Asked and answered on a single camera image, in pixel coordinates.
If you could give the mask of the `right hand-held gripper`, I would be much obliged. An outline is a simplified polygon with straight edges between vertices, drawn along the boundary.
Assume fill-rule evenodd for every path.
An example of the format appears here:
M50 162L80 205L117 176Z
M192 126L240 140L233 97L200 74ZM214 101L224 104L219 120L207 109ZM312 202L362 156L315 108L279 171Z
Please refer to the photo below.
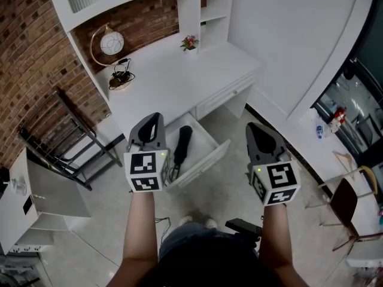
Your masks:
M299 165L289 155L282 136L255 122L247 124L245 134L250 158L246 175L262 204L292 201L301 187Z

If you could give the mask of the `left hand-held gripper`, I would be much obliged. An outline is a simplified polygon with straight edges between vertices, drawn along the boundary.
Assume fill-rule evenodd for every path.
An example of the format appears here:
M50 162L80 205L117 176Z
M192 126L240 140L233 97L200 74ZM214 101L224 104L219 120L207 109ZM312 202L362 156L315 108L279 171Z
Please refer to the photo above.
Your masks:
M163 189L169 170L169 150L161 113L146 116L132 128L124 168L134 193Z

